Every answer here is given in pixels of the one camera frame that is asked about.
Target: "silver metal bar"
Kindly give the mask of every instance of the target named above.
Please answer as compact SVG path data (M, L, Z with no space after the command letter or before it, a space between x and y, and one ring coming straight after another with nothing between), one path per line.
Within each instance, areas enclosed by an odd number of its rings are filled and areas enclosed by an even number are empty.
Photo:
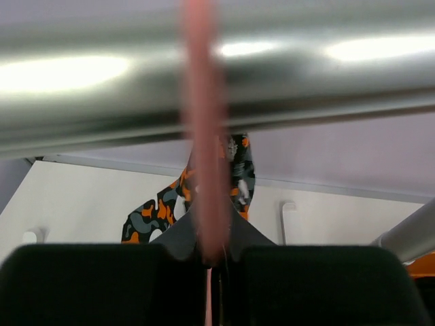
M435 2L220 7L232 131L435 105ZM0 158L179 137L179 13L0 29Z
M395 253L408 262L435 251L435 199L431 200L390 231L378 237L373 245Z

